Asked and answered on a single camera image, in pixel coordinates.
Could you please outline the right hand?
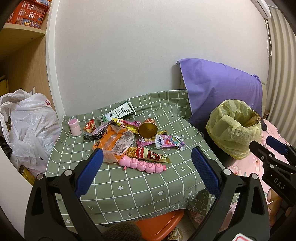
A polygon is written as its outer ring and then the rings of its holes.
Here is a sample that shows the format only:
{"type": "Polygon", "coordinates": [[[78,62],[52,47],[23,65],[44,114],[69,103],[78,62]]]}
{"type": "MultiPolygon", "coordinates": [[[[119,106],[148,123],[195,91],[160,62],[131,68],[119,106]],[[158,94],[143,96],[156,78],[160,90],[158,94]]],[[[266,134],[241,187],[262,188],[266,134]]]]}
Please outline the right hand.
{"type": "Polygon", "coordinates": [[[278,213],[283,199],[273,190],[269,189],[267,193],[267,207],[269,213],[269,219],[275,219],[278,213]]]}

